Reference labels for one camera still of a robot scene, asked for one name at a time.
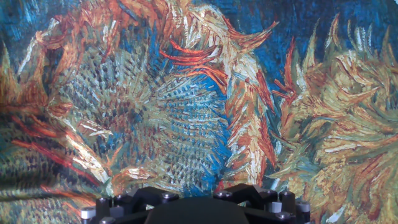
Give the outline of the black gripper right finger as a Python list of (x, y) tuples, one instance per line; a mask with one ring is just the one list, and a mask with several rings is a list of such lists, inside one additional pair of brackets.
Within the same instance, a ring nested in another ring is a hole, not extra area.
[(311, 206), (289, 190), (277, 192), (258, 185), (238, 184), (217, 190), (213, 198), (226, 202), (226, 223), (310, 224)]

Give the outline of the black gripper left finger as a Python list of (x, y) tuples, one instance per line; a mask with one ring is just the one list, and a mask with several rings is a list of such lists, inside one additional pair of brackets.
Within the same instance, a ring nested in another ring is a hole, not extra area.
[(80, 209), (80, 223), (116, 223), (128, 215), (134, 215), (132, 220), (139, 222), (138, 215), (143, 215), (148, 205), (155, 208), (179, 198), (179, 194), (155, 187), (134, 189), (114, 197), (102, 196), (96, 199), (94, 206)]

